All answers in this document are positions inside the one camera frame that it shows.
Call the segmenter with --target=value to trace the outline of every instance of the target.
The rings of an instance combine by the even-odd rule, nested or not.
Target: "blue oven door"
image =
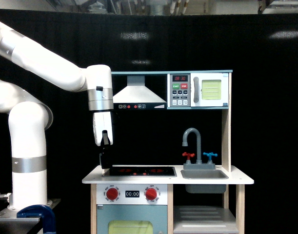
[[[97,234],[167,234],[167,206],[97,205]]]

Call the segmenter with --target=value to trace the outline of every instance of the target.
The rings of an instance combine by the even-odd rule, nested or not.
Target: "digital display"
[[[173,82],[187,82],[188,75],[173,75]]]
[[[139,191],[125,191],[125,197],[139,197]]]

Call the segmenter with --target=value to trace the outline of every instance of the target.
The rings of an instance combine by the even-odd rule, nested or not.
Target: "microwave handle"
[[[194,81],[194,103],[199,102],[199,78],[198,77],[194,77],[193,78]]]

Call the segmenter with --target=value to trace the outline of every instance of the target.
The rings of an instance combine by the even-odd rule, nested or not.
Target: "red knob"
[[[148,189],[146,192],[145,192],[145,197],[148,199],[148,200],[154,200],[155,198],[157,198],[157,191],[155,189]]]
[[[119,195],[119,192],[115,188],[111,188],[106,192],[106,197],[110,200],[115,200]]]
[[[183,154],[182,154],[182,156],[187,156],[187,160],[190,160],[190,157],[194,157],[195,156],[195,154],[189,154],[189,153],[187,153],[187,152],[184,152]]]

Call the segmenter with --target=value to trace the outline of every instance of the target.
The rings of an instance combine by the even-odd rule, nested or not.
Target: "white countertop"
[[[216,165],[216,170],[221,170],[229,178],[228,179],[185,179],[181,175],[183,170],[182,165],[175,167],[176,177],[173,176],[102,176],[104,170],[101,166],[97,166],[91,173],[89,173],[82,182],[84,184],[253,184],[254,181],[245,173],[240,171],[235,166],[231,166],[231,172],[227,172],[221,165]]]

